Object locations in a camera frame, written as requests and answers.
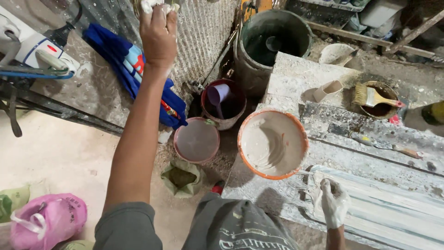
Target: blue cable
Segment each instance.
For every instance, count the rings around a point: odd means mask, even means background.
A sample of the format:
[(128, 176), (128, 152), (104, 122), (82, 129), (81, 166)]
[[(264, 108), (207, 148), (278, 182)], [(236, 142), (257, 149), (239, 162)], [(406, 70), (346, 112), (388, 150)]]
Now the blue cable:
[(24, 77), (24, 78), (44, 78), (44, 79), (68, 79), (74, 76), (74, 72), (70, 71), (66, 76), (51, 76), (51, 75), (40, 75), (32, 73), (20, 73), (20, 72), (6, 72), (0, 71), (0, 75), (8, 77)]

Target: brush bristles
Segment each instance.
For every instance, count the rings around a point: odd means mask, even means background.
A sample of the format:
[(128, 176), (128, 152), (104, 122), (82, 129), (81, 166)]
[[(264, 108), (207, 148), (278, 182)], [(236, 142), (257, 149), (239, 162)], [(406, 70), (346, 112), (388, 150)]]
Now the brush bristles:
[(367, 103), (367, 86), (357, 83), (352, 103), (364, 106)]

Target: corrugated metal sheet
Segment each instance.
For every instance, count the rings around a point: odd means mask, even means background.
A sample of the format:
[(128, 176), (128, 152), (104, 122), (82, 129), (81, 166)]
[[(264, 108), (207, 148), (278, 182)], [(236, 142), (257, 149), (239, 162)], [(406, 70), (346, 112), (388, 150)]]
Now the corrugated metal sheet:
[[(131, 0), (80, 2), (83, 5), (83, 16), (76, 25), (76, 32), (81, 33), (90, 23), (99, 23), (142, 47), (139, 21), (133, 13)], [(179, 1), (181, 9), (178, 14), (178, 56), (171, 73), (171, 78), (176, 83), (175, 92), (183, 91), (180, 88), (183, 82), (197, 80), (200, 75), (205, 78), (210, 72), (230, 35), (237, 4), (237, 0), (220, 0), (216, 3), (207, 0)], [(59, 16), (66, 20), (72, 19), (77, 15), (77, 11), (76, 0), (71, 0), (67, 8), (60, 11)]]

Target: pink plastic bag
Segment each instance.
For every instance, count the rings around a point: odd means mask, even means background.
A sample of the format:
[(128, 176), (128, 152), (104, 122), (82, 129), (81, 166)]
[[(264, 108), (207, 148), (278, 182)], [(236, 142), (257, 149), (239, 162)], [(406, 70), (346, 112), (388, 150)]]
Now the pink plastic bag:
[(31, 200), (11, 215), (11, 245), (15, 250), (51, 250), (82, 230), (85, 202), (73, 194), (47, 194)]

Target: brown liquid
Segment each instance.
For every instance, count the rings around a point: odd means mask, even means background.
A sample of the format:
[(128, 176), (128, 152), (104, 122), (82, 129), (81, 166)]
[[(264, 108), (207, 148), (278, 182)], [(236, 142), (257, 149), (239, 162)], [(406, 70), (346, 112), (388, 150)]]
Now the brown liquid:
[[(374, 86), (367, 86), (367, 87), (376, 89), (376, 92), (378, 92), (378, 94), (380, 94), (384, 98), (387, 98), (390, 100), (395, 100), (395, 98), (393, 98), (387, 91), (383, 90), (382, 88), (378, 88), (378, 87), (374, 87)], [(369, 114), (382, 117), (382, 116), (387, 115), (390, 112), (390, 110), (392, 109), (392, 106), (390, 106), (386, 103), (379, 103), (379, 104), (375, 105), (373, 108), (366, 107), (366, 106), (362, 106), (362, 108), (365, 111), (367, 111)]]

